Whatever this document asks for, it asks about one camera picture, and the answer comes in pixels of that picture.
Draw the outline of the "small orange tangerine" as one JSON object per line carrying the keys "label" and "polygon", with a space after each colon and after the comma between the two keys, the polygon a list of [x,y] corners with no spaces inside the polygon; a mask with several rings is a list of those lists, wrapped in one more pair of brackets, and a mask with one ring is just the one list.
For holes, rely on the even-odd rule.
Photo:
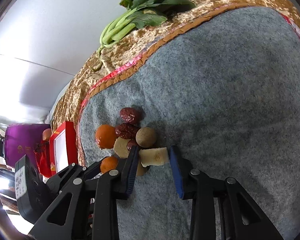
{"label": "small orange tangerine", "polygon": [[105,157],[100,165],[100,171],[102,174],[107,173],[108,171],[111,171],[115,169],[118,165],[119,160],[115,156],[111,157]]}

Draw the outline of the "dried red jujube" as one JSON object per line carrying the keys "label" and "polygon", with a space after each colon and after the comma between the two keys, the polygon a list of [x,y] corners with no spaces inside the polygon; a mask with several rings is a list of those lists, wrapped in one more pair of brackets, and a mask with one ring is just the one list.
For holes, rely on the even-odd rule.
{"label": "dried red jujube", "polygon": [[120,110],[120,117],[124,122],[136,125],[141,121],[142,114],[132,107],[125,107]]}
{"label": "dried red jujube", "polygon": [[135,139],[140,128],[129,123],[122,123],[115,127],[115,133],[123,139]]}

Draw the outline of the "brown round longan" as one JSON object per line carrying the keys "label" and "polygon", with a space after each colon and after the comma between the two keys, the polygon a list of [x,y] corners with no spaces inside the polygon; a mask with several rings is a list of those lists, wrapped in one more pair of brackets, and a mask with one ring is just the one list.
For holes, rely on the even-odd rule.
{"label": "brown round longan", "polygon": [[150,127],[143,127],[138,130],[135,139],[139,146],[149,148],[156,142],[157,134],[154,129]]}

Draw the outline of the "round beige cake piece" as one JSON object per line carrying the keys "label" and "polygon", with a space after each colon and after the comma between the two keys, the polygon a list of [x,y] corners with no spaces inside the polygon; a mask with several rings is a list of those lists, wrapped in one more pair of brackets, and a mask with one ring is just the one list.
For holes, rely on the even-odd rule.
{"label": "round beige cake piece", "polygon": [[127,149],[128,142],[129,139],[118,137],[114,143],[114,152],[121,159],[126,159],[129,155],[129,150]]}

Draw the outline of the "red box white interior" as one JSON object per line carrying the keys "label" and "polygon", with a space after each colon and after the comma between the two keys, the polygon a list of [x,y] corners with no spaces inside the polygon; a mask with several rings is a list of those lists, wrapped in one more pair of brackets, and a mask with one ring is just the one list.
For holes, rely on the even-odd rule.
{"label": "red box white interior", "polygon": [[72,163],[78,164],[74,123],[70,121],[63,122],[51,135],[49,147],[52,175],[55,175]]}

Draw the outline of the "purple fabric bag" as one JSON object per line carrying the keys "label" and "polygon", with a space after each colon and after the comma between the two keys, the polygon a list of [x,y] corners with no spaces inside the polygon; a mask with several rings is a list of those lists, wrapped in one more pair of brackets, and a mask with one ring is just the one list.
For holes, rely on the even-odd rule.
{"label": "purple fabric bag", "polygon": [[36,167],[34,150],[41,143],[43,131],[50,128],[49,124],[13,124],[5,132],[4,152],[6,164],[15,167],[16,162],[27,155]]}

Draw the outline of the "peach fruit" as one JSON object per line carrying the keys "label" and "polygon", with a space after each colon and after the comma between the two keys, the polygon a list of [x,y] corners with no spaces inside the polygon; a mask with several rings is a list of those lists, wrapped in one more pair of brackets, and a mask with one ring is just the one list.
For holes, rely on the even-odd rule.
{"label": "peach fruit", "polygon": [[43,131],[43,140],[44,141],[49,141],[52,135],[52,129],[47,128]]}

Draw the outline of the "grey felt mat red trim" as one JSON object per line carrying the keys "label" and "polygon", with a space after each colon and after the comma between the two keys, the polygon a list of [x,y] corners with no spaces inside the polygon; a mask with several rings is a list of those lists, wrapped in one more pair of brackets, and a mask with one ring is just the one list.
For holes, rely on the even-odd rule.
{"label": "grey felt mat red trim", "polygon": [[234,177],[284,239],[300,232],[300,38],[277,11],[222,13],[160,47],[131,77],[93,96],[79,123],[85,162],[112,155],[95,142],[122,108],[144,114],[158,147]]}

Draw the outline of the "green leafy vegetable bunch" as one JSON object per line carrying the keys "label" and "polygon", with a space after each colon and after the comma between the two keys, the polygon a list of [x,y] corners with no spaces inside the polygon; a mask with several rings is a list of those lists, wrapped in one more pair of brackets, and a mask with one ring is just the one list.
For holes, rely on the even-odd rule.
{"label": "green leafy vegetable bunch", "polygon": [[111,48],[133,30],[159,26],[171,14],[195,7],[190,0],[121,0],[120,5],[126,11],[108,23],[100,35],[100,46],[96,52],[99,60],[102,50]]}

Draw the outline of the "golden patterned cloth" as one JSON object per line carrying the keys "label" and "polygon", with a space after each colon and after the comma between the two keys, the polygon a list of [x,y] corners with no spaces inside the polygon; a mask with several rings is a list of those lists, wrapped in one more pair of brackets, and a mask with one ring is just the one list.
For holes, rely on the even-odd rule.
{"label": "golden patterned cloth", "polygon": [[135,74],[160,47],[214,17],[239,8],[265,7],[277,11],[300,38],[300,12],[290,0],[190,0],[195,7],[177,12],[157,27],[134,30],[111,48],[105,48],[99,60],[96,52],[87,59],[57,103],[53,126],[72,121],[77,133],[78,161],[86,164],[79,135],[81,115],[89,100],[111,85]]}

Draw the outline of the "red drawstring pouch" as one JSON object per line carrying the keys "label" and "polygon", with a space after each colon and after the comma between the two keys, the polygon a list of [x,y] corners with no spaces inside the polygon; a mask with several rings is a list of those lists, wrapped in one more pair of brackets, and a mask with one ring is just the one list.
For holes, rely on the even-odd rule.
{"label": "red drawstring pouch", "polygon": [[49,142],[42,140],[34,149],[38,171],[46,178],[52,176]]}

